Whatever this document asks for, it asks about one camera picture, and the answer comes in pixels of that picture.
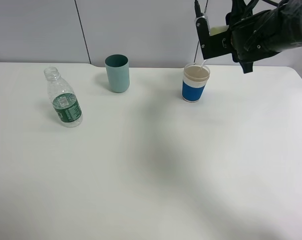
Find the black robotic arm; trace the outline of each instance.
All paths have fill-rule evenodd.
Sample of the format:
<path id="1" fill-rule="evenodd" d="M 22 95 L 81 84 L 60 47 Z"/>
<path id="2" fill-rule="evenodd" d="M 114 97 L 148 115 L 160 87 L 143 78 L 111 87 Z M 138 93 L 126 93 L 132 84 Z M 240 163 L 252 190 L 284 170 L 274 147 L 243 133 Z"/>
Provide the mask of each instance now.
<path id="1" fill-rule="evenodd" d="M 210 28 L 195 0 L 195 23 L 204 59 L 232 54 L 243 72 L 250 73 L 255 61 L 302 47 L 302 0 L 282 0 L 276 9 L 253 15 L 258 1 L 246 5 L 244 0 L 233 0 L 226 26 Z"/>

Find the water bottle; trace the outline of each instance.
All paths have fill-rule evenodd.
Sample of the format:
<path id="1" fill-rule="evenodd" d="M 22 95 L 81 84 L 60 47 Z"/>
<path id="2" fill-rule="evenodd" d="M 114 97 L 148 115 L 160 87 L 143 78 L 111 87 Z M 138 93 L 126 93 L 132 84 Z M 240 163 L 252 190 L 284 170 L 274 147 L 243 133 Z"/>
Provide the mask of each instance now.
<path id="1" fill-rule="evenodd" d="M 61 124 L 67 128 L 80 125 L 83 114 L 72 87 L 55 67 L 46 68 L 44 75 L 47 80 L 47 94 Z"/>

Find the table surface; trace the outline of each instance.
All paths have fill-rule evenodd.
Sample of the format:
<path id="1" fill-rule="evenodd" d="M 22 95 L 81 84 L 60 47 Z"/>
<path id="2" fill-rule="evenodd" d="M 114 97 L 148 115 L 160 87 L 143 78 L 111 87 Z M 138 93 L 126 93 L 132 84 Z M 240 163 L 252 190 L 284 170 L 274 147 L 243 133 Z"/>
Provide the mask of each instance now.
<path id="1" fill-rule="evenodd" d="M 65 128 L 44 68 L 73 87 Z M 302 79 L 288 67 L 182 69 L 0 63 L 0 240 L 302 240 Z"/>

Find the white cup rim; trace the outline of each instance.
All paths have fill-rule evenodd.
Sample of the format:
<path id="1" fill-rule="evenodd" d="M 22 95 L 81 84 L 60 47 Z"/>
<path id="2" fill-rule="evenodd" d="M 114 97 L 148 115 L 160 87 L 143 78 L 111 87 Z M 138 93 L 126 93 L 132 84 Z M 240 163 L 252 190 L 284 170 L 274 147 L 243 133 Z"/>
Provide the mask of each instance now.
<path id="1" fill-rule="evenodd" d="M 210 71 L 210 69 L 209 69 L 206 65 L 204 65 L 203 68 L 209 73 L 208 76 L 206 76 L 206 77 L 193 77 L 193 76 L 188 75 L 188 74 L 185 72 L 185 69 L 189 68 L 190 66 L 198 66 L 198 67 L 201 67 L 201 65 L 199 65 L 199 64 L 197 64 L 197 63 L 194 62 L 194 63 L 189 63 L 189 64 L 187 64 L 187 65 L 184 67 L 184 75 L 185 75 L 189 80 L 194 81 L 194 80 L 192 80 L 192 79 L 196 79 L 196 81 L 194 81 L 194 82 L 204 82 L 204 81 L 206 81 L 206 80 L 210 77 L 211 71 Z"/>

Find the bottle label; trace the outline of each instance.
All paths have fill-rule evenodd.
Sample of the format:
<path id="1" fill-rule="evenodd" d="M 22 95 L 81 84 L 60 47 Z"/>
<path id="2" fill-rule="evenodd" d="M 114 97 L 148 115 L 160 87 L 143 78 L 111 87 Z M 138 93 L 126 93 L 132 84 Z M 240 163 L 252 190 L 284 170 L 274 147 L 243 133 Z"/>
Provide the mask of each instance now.
<path id="1" fill-rule="evenodd" d="M 82 115 L 76 96 L 71 93 L 63 93 L 57 96 L 53 100 L 53 107 L 64 123 L 71 123 Z"/>

